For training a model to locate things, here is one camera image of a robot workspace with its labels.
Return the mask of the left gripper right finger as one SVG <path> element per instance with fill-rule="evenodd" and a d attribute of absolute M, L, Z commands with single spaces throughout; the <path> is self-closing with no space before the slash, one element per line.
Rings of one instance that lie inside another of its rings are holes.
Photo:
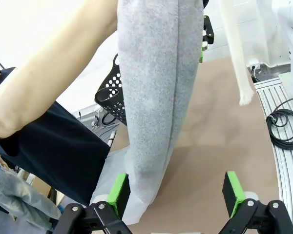
<path fill-rule="evenodd" d="M 234 171 L 227 171 L 222 188 L 229 220 L 221 234 L 244 234 L 248 229 L 259 234 L 293 234 L 293 223 L 283 201 L 272 200 L 267 205 L 246 198 Z"/>

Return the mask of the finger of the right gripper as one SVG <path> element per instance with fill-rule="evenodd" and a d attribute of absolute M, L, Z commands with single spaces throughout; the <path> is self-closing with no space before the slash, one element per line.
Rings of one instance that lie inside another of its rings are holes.
<path fill-rule="evenodd" d="M 203 27 L 203 41 L 202 50 L 199 62 L 203 62 L 203 52 L 207 50 L 208 45 L 214 43 L 214 31 L 211 25 L 211 21 L 207 15 L 204 15 L 204 27 Z"/>

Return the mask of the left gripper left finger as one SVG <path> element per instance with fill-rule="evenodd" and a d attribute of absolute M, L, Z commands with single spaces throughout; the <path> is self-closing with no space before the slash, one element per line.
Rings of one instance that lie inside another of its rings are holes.
<path fill-rule="evenodd" d="M 77 203 L 65 207 L 53 233 L 90 234 L 102 231 L 105 234 L 130 234 L 131 230 L 122 221 L 130 196 L 128 174 L 120 174 L 107 196 L 84 208 Z"/>

